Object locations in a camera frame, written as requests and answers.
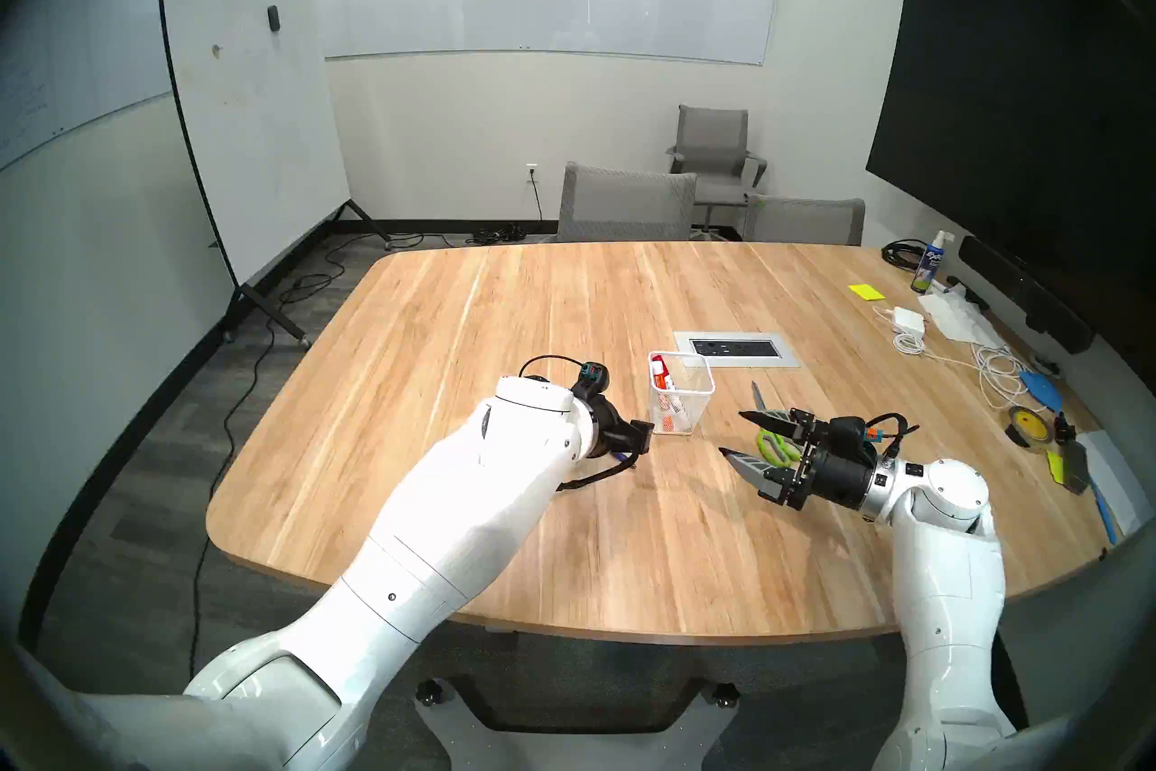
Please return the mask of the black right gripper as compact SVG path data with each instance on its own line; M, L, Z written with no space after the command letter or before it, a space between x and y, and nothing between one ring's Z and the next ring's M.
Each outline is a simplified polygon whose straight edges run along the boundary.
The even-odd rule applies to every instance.
M869 430L828 431L817 437L813 412L741 410L739 416L763 432L796 444L795 469L769 464L751 454L720 447L720 454L759 498L791 509L802 509L812 496L847 509L861 509L874 483L879 453Z

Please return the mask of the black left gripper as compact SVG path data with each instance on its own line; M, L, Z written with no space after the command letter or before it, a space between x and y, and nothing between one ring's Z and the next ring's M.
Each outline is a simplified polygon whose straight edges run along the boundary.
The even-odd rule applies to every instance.
M627 422L605 396L578 396L578 431L581 458L649 453L654 425Z

